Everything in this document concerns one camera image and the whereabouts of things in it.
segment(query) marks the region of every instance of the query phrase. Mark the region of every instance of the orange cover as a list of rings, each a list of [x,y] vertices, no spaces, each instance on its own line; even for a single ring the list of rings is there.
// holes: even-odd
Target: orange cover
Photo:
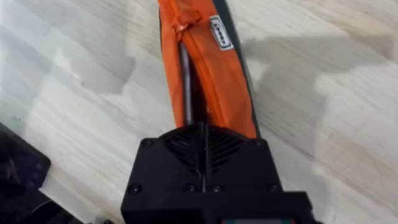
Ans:
[[[212,26],[223,29],[223,25],[217,24],[220,20],[212,0],[159,0],[159,5],[162,55],[177,127],[183,126],[178,55],[178,42],[182,41],[197,71],[210,124],[255,138],[251,99],[242,66],[233,46],[223,45],[228,34],[220,37],[212,29]]]

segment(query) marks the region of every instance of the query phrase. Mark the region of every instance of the black object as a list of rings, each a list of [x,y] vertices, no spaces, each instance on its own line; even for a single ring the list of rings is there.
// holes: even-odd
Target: black object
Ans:
[[[127,224],[315,223],[307,194],[282,190],[265,140],[205,123],[141,142],[121,211]]]
[[[50,160],[0,124],[0,223],[82,224],[38,191]]]

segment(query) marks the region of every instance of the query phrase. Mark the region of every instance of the screw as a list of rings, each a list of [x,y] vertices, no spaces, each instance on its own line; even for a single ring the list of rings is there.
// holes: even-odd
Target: screw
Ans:
[[[143,145],[144,147],[151,147],[153,144],[154,144],[154,142],[153,142],[153,140],[151,140],[151,139],[144,139],[144,140],[142,141],[142,145]]]
[[[197,191],[197,187],[193,184],[189,184],[185,187],[185,191],[194,193]]]
[[[141,190],[142,190],[142,187],[140,184],[132,184],[128,187],[127,191],[129,192],[129,194],[137,195],[141,192]]]
[[[267,185],[267,192],[268,193],[275,193],[277,189],[278,189],[278,186],[276,186],[276,184]]]
[[[223,189],[217,185],[217,186],[214,186],[212,190],[214,193],[220,193]]]

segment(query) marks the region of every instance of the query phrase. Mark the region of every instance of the zipper pull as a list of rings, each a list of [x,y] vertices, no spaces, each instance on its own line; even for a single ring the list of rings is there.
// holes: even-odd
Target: zipper pull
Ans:
[[[177,16],[175,16],[172,29],[177,35],[177,40],[181,40],[182,32],[188,29],[191,25],[198,23],[201,20],[199,11],[193,9],[183,9]]]

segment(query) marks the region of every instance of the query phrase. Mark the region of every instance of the zipper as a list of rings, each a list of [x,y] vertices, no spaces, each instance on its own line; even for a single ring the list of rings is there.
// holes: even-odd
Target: zipper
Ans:
[[[178,3],[176,2],[176,0],[168,0],[168,9],[169,12],[171,13],[171,15],[173,15],[174,18],[176,18],[179,14],[180,14],[180,7],[178,5]],[[208,92],[208,94],[210,94],[211,96],[217,96],[217,92],[216,92],[216,88],[213,84],[212,81],[208,81],[209,77],[210,77],[210,71],[207,69],[205,63],[204,63],[204,59],[203,56],[201,56],[200,51],[198,50],[198,47],[195,43],[194,38],[192,37],[192,35],[189,33],[188,30],[183,30],[181,32],[185,32],[184,35],[181,35],[181,38],[177,40],[178,41],[182,41],[187,48],[190,49],[190,51],[193,53],[193,55],[195,57],[199,57],[201,58],[201,63],[196,63],[196,68],[198,69],[198,73],[205,75],[202,78],[199,78],[199,80],[201,82],[203,82],[203,84],[205,86],[210,86],[209,88],[206,88],[206,91]],[[218,100],[218,97],[215,97],[215,100],[209,102],[206,101],[206,103],[209,103],[209,105],[211,106],[210,108],[212,109],[211,112],[211,120],[214,121],[214,123],[216,123],[218,126],[225,126],[226,123],[224,122],[223,119],[223,113],[221,110],[221,106],[220,106],[220,102]]]

